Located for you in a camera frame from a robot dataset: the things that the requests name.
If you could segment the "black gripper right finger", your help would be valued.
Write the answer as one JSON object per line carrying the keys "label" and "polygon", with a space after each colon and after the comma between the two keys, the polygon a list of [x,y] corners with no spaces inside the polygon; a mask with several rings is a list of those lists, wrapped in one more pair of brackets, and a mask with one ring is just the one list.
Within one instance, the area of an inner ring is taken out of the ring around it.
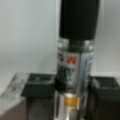
{"label": "black gripper right finger", "polygon": [[120,84],[114,77],[91,78],[87,120],[120,120]]}

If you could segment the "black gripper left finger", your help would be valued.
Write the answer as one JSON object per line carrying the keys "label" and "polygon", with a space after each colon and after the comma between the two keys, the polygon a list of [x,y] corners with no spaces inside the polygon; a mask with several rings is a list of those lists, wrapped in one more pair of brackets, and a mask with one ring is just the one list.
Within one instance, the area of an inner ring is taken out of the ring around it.
{"label": "black gripper left finger", "polygon": [[53,120],[54,74],[31,73],[22,96],[26,99],[27,120]]}

